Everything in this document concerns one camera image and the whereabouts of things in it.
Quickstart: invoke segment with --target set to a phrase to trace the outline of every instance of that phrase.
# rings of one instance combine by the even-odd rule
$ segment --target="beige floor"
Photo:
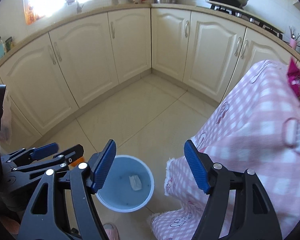
[[[121,240],[155,239],[146,219],[152,213],[180,208],[164,195],[165,165],[183,155],[185,141],[196,134],[214,107],[170,82],[150,74],[101,102],[47,143],[57,142],[60,150],[80,143],[89,159],[101,151],[109,139],[117,144],[117,154],[128,154],[144,161],[155,179],[152,199],[133,213],[116,213],[93,196],[103,223],[116,224]],[[68,208],[71,226],[76,227],[73,208]]]

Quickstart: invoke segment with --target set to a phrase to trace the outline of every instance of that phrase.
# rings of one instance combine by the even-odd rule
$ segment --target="silver screw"
[[[54,173],[54,170],[53,170],[53,169],[48,169],[48,170],[46,171],[46,174],[47,174],[48,176],[52,175],[53,173]]]
[[[80,163],[80,164],[78,165],[78,167],[79,167],[79,169],[83,170],[83,169],[85,169],[86,167],[88,167],[88,164],[86,164],[86,163]]]
[[[220,170],[222,169],[222,165],[220,163],[215,163],[213,164],[213,168],[215,168],[216,170]]]
[[[254,174],[255,174],[255,171],[252,170],[252,169],[248,169],[246,172],[247,172],[249,175],[254,175]]]

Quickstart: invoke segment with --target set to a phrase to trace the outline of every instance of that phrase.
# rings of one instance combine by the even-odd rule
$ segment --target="countertop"
[[[37,31],[36,33],[31,34],[30,36],[26,37],[21,42],[17,43],[15,47],[13,47],[2,59],[0,59],[0,66],[6,62],[14,53],[16,53],[18,50],[26,46],[31,41],[37,39],[38,37],[44,35],[45,33],[58,28],[64,24],[67,24],[69,22],[88,17],[91,15],[99,14],[99,13],[105,13],[110,11],[117,11],[117,10],[125,10],[125,9],[138,9],[138,8],[170,8],[170,9],[181,9],[181,10],[189,10],[189,11],[195,11],[195,12],[201,12],[206,14],[215,15],[236,23],[239,23],[241,25],[244,25],[246,27],[249,27],[250,29],[253,29],[257,31],[260,34],[263,34],[264,36],[268,37],[269,39],[273,40],[277,44],[279,44],[282,48],[286,49],[288,52],[290,52],[299,62],[300,62],[300,54],[296,52],[294,49],[291,49],[291,47],[285,43],[284,41],[280,40],[278,37],[274,36],[272,33],[269,33],[268,31],[264,30],[263,28],[250,23],[244,19],[235,17],[233,15],[229,15],[220,11],[211,10],[209,8],[194,6],[194,5],[184,5],[184,4],[168,4],[168,3],[161,3],[161,4],[119,4],[115,6],[106,6],[106,7],[99,7],[94,10],[76,14],[71,17],[65,18],[55,24],[52,24],[48,26],[47,28],[44,28],[42,30]]]

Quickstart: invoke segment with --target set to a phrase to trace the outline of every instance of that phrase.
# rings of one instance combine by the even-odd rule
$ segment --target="pink slipper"
[[[116,226],[111,223],[106,223],[103,225],[109,240],[119,240],[119,234]]]

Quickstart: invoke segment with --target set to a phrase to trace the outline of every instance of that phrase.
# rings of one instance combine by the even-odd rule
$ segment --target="pink snack bag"
[[[300,70],[293,61],[293,58],[291,58],[287,76],[290,87],[295,95],[300,98]]]

